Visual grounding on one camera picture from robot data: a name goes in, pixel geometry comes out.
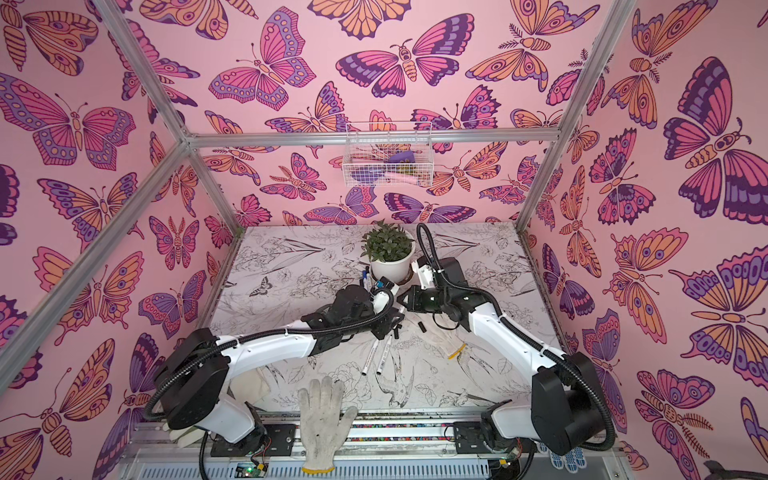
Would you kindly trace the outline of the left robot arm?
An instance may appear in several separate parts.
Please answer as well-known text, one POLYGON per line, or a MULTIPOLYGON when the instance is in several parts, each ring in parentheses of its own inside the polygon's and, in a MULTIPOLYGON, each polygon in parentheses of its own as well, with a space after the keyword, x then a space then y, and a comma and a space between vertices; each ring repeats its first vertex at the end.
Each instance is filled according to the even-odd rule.
POLYGON ((240 336, 195 331, 154 374, 155 393, 144 407, 147 421, 171 430, 195 427, 241 443, 261 428, 249 401, 228 393, 231 382, 266 365, 332 350, 347 337, 369 332, 383 339, 403 318, 396 306, 399 286, 358 284, 339 290, 332 303, 272 330, 240 336))

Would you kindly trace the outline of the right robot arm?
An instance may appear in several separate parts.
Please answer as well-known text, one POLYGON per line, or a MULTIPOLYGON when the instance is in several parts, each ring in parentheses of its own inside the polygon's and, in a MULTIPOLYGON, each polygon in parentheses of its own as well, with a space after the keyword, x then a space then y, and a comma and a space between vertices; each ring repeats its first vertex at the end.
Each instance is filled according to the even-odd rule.
POLYGON ((482 423, 488 442, 529 439, 559 455, 575 448, 613 448, 616 427, 595 366, 585 355, 568 355, 534 337, 482 289, 415 285, 401 293, 398 302, 409 312, 447 315, 527 377, 527 405, 501 402, 486 412, 482 423))

